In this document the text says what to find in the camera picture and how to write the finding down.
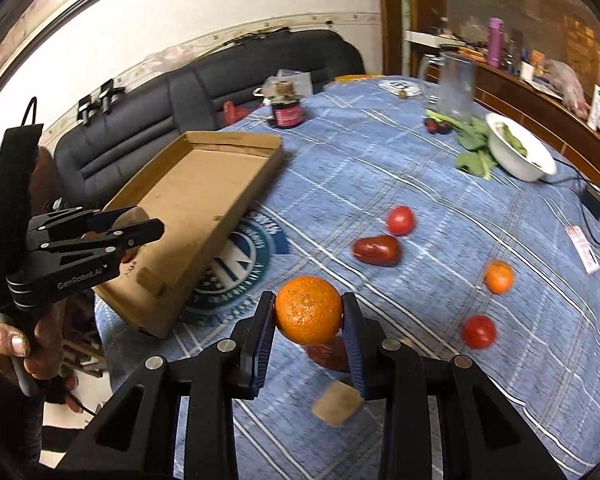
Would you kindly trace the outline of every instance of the plaid tablecloth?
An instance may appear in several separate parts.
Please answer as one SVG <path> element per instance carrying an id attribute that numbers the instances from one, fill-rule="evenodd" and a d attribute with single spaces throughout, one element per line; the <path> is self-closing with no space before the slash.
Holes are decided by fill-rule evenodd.
<path id="1" fill-rule="evenodd" d="M 573 182 L 528 184 L 500 169 L 490 181 L 461 173 L 453 167 L 462 149 L 454 136 L 428 134 L 419 104 L 377 84 L 333 84 L 304 100 L 308 120 L 291 130 L 272 129 L 265 109 L 232 127 L 282 136 L 285 166 L 215 259 L 186 322 L 168 340 L 130 332 L 96 301 L 113 386 L 151 354 L 175 360 L 227 337 L 263 290 L 312 274 L 355 291 L 366 316 L 421 354 L 470 355 L 568 478 L 578 478 L 600 460 L 600 270 L 584 271 L 566 234 L 565 227 L 582 225 Z M 555 178 L 572 173 L 560 167 Z M 382 268 L 354 259 L 352 241 L 382 233 L 386 213 L 398 204 L 417 217 L 415 231 L 400 239 L 401 263 Z M 600 224 L 588 218 L 600 239 Z M 594 252 L 600 261 L 600 249 Z M 491 258 L 516 273 L 502 296 L 480 280 Z M 475 314 L 490 316 L 498 330 L 483 351 L 467 348 L 460 335 Z M 235 403 L 241 479 L 376 478 L 382 404 L 366 403 L 346 425 L 330 428 L 311 408 L 332 380 L 276 334 L 260 397 Z M 440 478 L 439 431 L 433 433 L 432 468 Z M 181 434 L 179 475 L 183 442 Z"/>

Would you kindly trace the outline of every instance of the glass pitcher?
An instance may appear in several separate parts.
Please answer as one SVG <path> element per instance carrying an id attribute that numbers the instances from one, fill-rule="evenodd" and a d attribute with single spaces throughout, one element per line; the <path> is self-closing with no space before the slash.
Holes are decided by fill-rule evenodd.
<path id="1" fill-rule="evenodd" d="M 440 67 L 438 84 L 426 82 L 427 69 Z M 457 121 L 468 122 L 472 117 L 475 92 L 475 61 L 455 52 L 444 52 L 439 57 L 426 55 L 418 70 L 423 104 L 435 108 L 439 114 Z"/>

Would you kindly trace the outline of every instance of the white wall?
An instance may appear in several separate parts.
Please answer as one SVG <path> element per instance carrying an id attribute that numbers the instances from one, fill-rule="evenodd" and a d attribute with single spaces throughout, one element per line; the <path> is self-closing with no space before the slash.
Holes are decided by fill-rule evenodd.
<path id="1" fill-rule="evenodd" d="M 190 38 L 287 14 L 379 11 L 380 0 L 98 0 L 48 38 L 0 92 L 0 141 L 33 95 L 38 122 L 49 126 L 103 81 Z M 366 70 L 381 72 L 380 28 L 340 30 Z"/>

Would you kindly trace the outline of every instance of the blue gripper pad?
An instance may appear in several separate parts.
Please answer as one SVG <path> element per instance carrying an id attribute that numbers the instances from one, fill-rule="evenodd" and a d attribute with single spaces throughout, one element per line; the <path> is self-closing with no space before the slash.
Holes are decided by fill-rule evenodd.
<path id="1" fill-rule="evenodd" d="M 258 396 L 267 375 L 273 336 L 276 331 L 273 316 L 275 302 L 276 295 L 273 292 L 262 293 L 240 352 L 241 378 L 245 379 L 245 384 L 248 383 L 248 391 L 253 397 Z"/>
<path id="2" fill-rule="evenodd" d="M 377 350 L 374 334 L 362 316 L 353 292 L 342 295 L 342 337 L 347 350 L 353 385 L 365 400 L 375 399 L 371 375 L 377 369 Z"/>

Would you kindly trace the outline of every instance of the sofa backrest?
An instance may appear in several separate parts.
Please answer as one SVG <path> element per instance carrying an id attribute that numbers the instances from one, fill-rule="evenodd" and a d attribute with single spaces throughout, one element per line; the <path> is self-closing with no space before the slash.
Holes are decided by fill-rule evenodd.
<path id="1" fill-rule="evenodd" d="M 364 73 L 360 54 L 338 34 L 304 30 L 248 40 L 161 74 L 58 141 L 65 202 L 103 207 L 182 132 L 222 128 L 225 102 L 255 108 L 253 90 L 280 68 L 310 72 L 314 92 L 336 76 Z"/>

